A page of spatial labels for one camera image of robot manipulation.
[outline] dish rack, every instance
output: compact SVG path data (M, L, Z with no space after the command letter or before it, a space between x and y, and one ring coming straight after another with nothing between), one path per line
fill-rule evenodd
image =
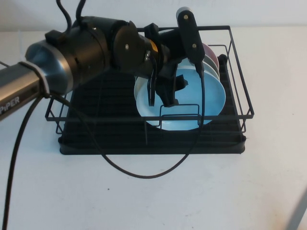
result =
M246 120L253 118L254 110L231 29L229 26L200 26L198 29L202 38L211 37L214 41L223 42L221 45L209 43L212 49L218 50L215 51L216 54L221 53L218 57L220 82L226 93L226 102L221 113L217 116L205 116L205 120L212 121L203 126L201 133L199 129L165 131L161 127L163 120L194 120L199 123L201 115L160 114L157 117L141 117L133 94L135 77L110 71L64 96L87 116L85 120L105 154L186 154L196 138L198 141L191 154L242 153L245 150ZM226 32L229 42L221 39L221 32ZM199 107L195 104L187 106L193 106L193 112L195 106ZM56 133L61 135L59 144L62 154L100 154L73 111L54 103L53 99L48 105L46 120L57 123ZM160 125L152 126L147 120L160 121Z

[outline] plate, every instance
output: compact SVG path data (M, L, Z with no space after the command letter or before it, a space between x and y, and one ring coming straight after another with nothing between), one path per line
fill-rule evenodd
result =
M211 60L216 64L217 68L220 69L220 63L219 60L217 59L217 56L213 52L213 50L210 48L210 46L206 44L202 44L203 49L205 50L205 54L211 58Z
M188 85L175 92L175 97L180 104L197 105L177 105L170 108L162 107L161 115L191 115L201 114L201 79L194 69L178 68L177 76L183 74ZM222 84L212 74L205 71L205 115L219 115L225 104L225 90ZM147 81L143 81L136 95L136 105L141 116L160 116L160 107L163 105L160 97L155 94L154 106L148 105ZM153 126L158 126L159 121L147 121ZM164 130L191 130L198 128L198 121L162 121L161 129Z
M204 67L205 71L211 73L217 80L220 80L220 73L217 73L208 63L206 63L204 61L202 63L203 63L203 67ZM184 68L195 69L195 66L193 64L191 64L187 58L183 59L182 62L180 62L178 64L178 67L180 67L182 69L184 69Z

